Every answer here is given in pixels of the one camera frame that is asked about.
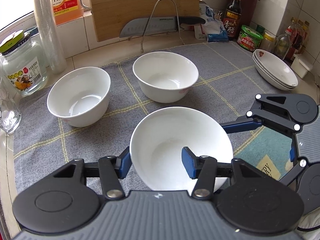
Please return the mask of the white bowl pink flowers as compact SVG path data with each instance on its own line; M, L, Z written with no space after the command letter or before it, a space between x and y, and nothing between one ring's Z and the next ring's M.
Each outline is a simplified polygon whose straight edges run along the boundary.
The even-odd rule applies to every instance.
M159 103L181 100L199 78L198 68L192 61L167 51L140 56L132 70L143 94Z

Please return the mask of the white plastic seasoning box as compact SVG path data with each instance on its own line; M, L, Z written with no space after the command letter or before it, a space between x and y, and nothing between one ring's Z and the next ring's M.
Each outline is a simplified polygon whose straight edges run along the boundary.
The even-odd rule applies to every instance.
M313 65L303 54L295 54L291 69L301 78L304 79L308 72L311 72Z

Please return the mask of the grey checked cloth mat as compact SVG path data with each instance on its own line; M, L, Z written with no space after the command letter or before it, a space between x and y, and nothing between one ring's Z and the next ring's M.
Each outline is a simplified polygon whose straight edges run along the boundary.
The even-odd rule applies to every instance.
M197 109L219 123L235 120L252 106L258 93L276 93L256 71L252 54L234 42L193 44L171 51L190 59L199 70L195 86L177 106ZM135 126L147 114L162 108L148 99L135 78L131 57L105 66L111 78L111 100L95 124L75 128L47 109L49 88L22 98L22 120L14 134L15 184L18 192L75 158L95 162L120 154ZM229 135L234 155L275 179L292 168L291 140L271 129Z

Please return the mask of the clear glass bottle red cap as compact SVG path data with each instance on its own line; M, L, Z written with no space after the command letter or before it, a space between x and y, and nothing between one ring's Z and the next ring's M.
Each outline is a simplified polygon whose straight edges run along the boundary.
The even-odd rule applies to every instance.
M285 59L287 52L291 47L292 29L287 28L284 34L278 36L273 48L273 54L281 60Z

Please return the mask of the yellow lid spice jar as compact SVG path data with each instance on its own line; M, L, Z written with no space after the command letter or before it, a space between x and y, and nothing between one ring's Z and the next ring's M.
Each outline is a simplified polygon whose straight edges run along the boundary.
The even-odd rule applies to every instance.
M263 34L263 40L261 41L259 48L261 50L271 52L274 47L275 39L276 37L272 33L265 31Z

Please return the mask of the green lid sauce jar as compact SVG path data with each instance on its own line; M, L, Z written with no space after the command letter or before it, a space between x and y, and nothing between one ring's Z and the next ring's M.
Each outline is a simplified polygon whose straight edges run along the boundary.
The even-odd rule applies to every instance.
M263 36L249 26L242 25L237 39L237 44L248 51L255 51L259 48Z

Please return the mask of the green lid dark jar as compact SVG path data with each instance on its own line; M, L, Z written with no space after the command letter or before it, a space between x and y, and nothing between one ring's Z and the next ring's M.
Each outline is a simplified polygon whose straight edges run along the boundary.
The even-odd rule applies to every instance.
M264 34L265 32L265 28L261 25L257 25L256 29L255 29L258 33L260 33L261 35Z

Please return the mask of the clear glass mug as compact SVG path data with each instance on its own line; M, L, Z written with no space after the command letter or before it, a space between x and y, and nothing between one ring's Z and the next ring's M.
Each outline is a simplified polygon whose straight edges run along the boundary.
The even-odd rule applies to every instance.
M21 122L21 112L11 97L3 77L1 77L0 98L1 129L7 134L12 134Z

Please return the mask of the dark vinegar bottle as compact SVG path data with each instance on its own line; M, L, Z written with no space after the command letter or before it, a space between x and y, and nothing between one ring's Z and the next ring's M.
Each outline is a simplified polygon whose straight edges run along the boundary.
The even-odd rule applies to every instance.
M241 0L232 0L225 10L223 26L230 40L236 35L241 19L241 12Z

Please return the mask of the white blue salt bag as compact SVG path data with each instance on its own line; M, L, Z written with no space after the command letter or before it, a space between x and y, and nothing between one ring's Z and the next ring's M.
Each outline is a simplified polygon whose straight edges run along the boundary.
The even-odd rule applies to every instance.
M204 24L194 27L195 38L207 42L228 41L227 31L221 21L221 11L216 12L204 2L199 3L200 18L205 20Z

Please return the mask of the brown wooden knife block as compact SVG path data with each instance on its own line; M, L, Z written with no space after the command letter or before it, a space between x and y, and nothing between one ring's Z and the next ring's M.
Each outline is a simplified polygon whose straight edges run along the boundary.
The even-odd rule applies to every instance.
M241 19L239 26L250 25L258 0L241 0Z

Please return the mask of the glass jar green lid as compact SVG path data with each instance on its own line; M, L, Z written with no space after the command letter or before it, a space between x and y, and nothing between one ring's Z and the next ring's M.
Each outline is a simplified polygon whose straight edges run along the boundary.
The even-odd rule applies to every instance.
M18 30L1 43L4 76L22 97L31 95L47 84L45 54L30 34Z

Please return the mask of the bamboo cutting board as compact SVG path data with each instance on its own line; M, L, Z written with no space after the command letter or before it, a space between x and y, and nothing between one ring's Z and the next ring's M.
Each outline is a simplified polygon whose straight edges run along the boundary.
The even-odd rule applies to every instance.
M90 0L98 42L119 37L122 28L136 18L199 16L199 0Z

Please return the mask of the tall plastic wrap roll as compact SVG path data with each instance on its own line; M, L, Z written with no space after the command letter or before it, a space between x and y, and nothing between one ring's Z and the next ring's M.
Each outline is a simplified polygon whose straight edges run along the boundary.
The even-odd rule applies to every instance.
M56 31L52 0L34 0L34 16L51 71L60 74L67 62Z

